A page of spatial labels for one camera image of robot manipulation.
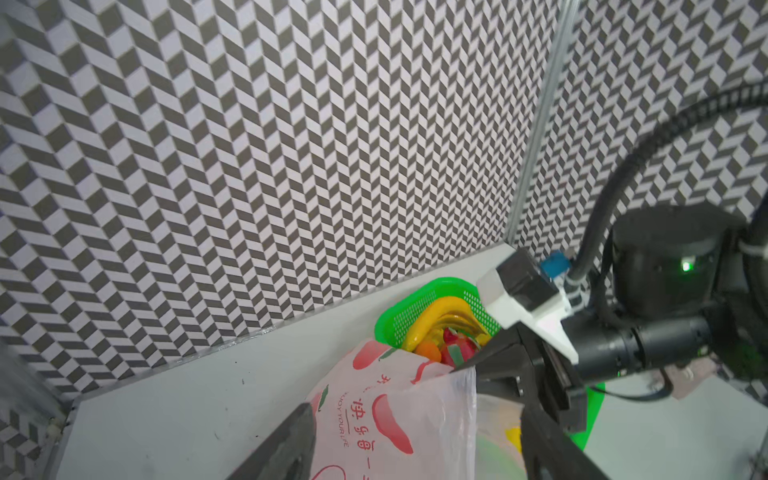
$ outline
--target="toy fruit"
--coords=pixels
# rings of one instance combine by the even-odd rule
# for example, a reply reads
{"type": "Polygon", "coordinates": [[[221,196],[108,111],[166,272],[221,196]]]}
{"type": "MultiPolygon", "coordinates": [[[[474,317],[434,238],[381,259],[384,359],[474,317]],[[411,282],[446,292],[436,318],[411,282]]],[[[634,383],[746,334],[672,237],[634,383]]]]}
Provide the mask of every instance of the toy fruit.
{"type": "Polygon", "coordinates": [[[487,333],[481,333],[475,337],[475,341],[478,343],[478,345],[485,346],[488,342],[491,341],[491,336],[487,333]]]}
{"type": "Polygon", "coordinates": [[[434,343],[437,346],[437,348],[440,349],[442,347],[442,344],[445,343],[442,339],[442,329],[434,328],[429,330],[429,333],[426,334],[422,342],[426,342],[426,341],[434,343]]]}
{"type": "Polygon", "coordinates": [[[452,329],[445,329],[443,338],[445,345],[440,349],[440,363],[445,365],[460,366],[479,350],[474,339],[452,329]]]}
{"type": "Polygon", "coordinates": [[[469,304],[457,296],[442,296],[432,302],[411,325],[402,342],[402,349],[412,352],[433,329],[453,329],[477,336],[487,333],[472,314],[469,304]]]}
{"type": "Polygon", "coordinates": [[[416,355],[421,355],[427,359],[432,360],[433,362],[440,361],[440,348],[438,348],[437,345],[435,345],[435,343],[429,339],[421,342],[413,352],[416,355]]]}

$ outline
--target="printed plastic bag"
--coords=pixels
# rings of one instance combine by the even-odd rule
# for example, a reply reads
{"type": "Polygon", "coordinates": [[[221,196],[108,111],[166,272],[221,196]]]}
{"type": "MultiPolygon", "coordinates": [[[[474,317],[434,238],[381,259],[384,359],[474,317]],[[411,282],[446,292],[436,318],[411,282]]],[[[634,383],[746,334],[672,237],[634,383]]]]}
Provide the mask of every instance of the printed plastic bag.
{"type": "Polygon", "coordinates": [[[520,415],[523,405],[477,395],[477,479],[525,480],[520,415]]]}
{"type": "Polygon", "coordinates": [[[473,480],[475,370],[366,340],[307,397],[312,480],[473,480]]]}

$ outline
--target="metal frame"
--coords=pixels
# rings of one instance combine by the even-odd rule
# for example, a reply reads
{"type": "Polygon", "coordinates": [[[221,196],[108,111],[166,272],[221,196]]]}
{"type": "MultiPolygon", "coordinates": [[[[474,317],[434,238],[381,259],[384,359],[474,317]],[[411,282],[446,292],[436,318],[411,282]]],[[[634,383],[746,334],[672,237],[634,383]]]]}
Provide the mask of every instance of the metal frame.
{"type": "Polygon", "coordinates": [[[49,463],[58,433],[70,412],[71,402],[65,400],[3,342],[0,342],[0,402],[24,415],[26,421],[39,428],[37,443],[41,454],[31,477],[43,478],[42,472],[49,463]]]}
{"type": "Polygon", "coordinates": [[[565,59],[568,56],[568,48],[571,46],[574,23],[578,15],[579,0],[563,0],[558,16],[558,30],[554,34],[552,47],[547,60],[547,70],[544,74],[544,84],[538,97],[536,115],[531,129],[531,136],[525,148],[522,173],[518,178],[512,197],[512,204],[507,217],[507,228],[504,232],[504,241],[514,246],[515,236],[520,225],[523,209],[528,202],[528,189],[536,168],[538,153],[541,150],[541,142],[544,140],[547,122],[554,105],[555,93],[560,82],[560,73],[563,71],[565,59]]]}

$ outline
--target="black cylinder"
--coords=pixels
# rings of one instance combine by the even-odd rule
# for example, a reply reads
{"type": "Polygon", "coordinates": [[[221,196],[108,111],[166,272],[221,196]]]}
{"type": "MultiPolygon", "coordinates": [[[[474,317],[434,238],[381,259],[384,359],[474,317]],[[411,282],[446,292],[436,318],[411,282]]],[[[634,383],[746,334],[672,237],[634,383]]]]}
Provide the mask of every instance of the black cylinder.
{"type": "Polygon", "coordinates": [[[563,320],[563,329],[578,353],[574,368],[585,385],[594,385],[643,368],[631,329],[615,329],[581,311],[563,320]]]}
{"type": "Polygon", "coordinates": [[[712,343],[710,324],[703,316],[646,320],[616,329],[582,311],[562,324],[578,353],[574,368],[585,385],[687,362],[712,343]]]}
{"type": "Polygon", "coordinates": [[[613,227],[616,300],[638,319],[695,315],[710,300],[723,239],[742,222],[707,202],[621,215],[613,227]]]}
{"type": "Polygon", "coordinates": [[[634,330],[643,350],[644,369],[696,358],[701,347],[712,342],[709,323],[701,315],[655,319],[634,330]]]}

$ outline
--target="green led light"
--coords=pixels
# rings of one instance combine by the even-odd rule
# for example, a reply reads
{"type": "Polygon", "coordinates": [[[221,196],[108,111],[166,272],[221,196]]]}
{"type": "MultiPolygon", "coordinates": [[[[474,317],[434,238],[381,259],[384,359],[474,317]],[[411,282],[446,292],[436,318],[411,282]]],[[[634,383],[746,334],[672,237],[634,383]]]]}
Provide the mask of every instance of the green led light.
{"type": "Polygon", "coordinates": [[[680,268],[684,272],[690,272],[694,269],[694,262],[696,261],[696,257],[683,257],[680,259],[680,268]]]}

